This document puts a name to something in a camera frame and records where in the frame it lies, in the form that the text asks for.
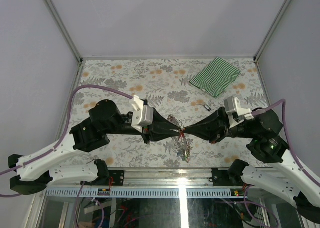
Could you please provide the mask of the key with black tag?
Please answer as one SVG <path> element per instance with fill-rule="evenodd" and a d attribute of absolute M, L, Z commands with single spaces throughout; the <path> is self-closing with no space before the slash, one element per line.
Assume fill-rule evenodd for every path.
<path fill-rule="evenodd" d="M 198 105 L 205 108 L 208 112 L 210 112 L 212 110 L 207 104 L 198 104 Z"/>

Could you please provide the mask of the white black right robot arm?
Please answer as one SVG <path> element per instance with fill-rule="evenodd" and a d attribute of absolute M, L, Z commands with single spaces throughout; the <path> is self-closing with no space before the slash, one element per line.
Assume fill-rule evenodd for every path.
<path fill-rule="evenodd" d="M 233 185 L 248 184 L 278 196 L 307 220 L 320 222 L 320 187 L 304 173 L 289 144 L 279 133 L 284 125 L 273 110 L 222 107 L 206 119 L 184 128 L 184 132 L 219 143 L 224 138 L 250 139 L 246 148 L 260 162 L 278 170 L 286 181 L 263 174 L 247 162 L 236 159 L 228 169 Z"/>

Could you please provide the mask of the key with red tag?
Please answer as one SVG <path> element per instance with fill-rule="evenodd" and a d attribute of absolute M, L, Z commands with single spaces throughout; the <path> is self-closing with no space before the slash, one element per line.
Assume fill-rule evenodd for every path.
<path fill-rule="evenodd" d="M 179 139 L 180 139 L 180 140 L 185 139 L 184 129 L 180 129 L 180 130 L 179 130 Z"/>

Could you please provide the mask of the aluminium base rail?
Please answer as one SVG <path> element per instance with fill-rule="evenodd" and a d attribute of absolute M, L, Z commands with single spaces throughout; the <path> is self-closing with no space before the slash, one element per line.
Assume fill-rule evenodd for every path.
<path fill-rule="evenodd" d="M 114 184 L 49 188 L 47 195 L 75 198 L 240 198 L 246 189 L 241 181 L 229 179 L 224 168 L 127 169 L 114 177 Z"/>

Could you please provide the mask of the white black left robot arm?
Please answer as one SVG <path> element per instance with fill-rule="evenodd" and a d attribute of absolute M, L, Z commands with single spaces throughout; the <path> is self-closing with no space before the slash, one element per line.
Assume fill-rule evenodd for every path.
<path fill-rule="evenodd" d="M 33 195 L 52 185 L 84 184 L 109 186 L 113 178 L 104 160 L 63 166 L 62 162 L 89 154 L 110 143 L 109 135 L 141 136 L 145 144 L 178 137 L 180 127 L 145 103 L 122 114 L 111 100 L 102 100 L 89 111 L 89 117 L 71 128 L 61 140 L 31 155 L 13 154 L 8 166 L 16 171 L 10 189 L 20 195 Z"/>

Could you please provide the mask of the floral tablecloth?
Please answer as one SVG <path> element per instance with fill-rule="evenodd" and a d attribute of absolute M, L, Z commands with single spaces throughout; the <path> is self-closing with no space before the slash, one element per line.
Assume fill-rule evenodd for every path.
<path fill-rule="evenodd" d="M 183 126 L 207 118 L 228 97 L 237 97 L 244 108 L 267 107 L 254 61 L 251 58 L 228 58 L 226 62 L 238 68 L 241 74 L 218 98 L 190 84 L 190 80 L 210 63 L 209 59 L 87 60 L 79 85 L 99 85 L 139 96 L 163 117 L 172 115 Z M 199 104 L 208 105 L 211 111 Z M 110 135 L 109 140 L 108 145 L 75 156 L 65 165 L 82 165 L 101 159 L 110 168 L 227 168 L 234 160 L 241 159 L 255 167 L 263 166 L 247 149 L 247 139 L 225 138 L 213 145 L 188 135 L 189 161 L 178 156 L 182 144 L 177 138 L 148 145 L 136 135 Z"/>

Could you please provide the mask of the green white striped cloth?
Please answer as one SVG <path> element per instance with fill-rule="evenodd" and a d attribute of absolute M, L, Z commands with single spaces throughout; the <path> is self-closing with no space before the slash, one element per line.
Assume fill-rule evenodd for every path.
<path fill-rule="evenodd" d="M 240 69 L 229 64 L 224 59 L 216 57 L 195 75 L 189 83 L 213 98 L 218 98 L 226 91 L 229 85 L 236 81 L 240 74 Z"/>

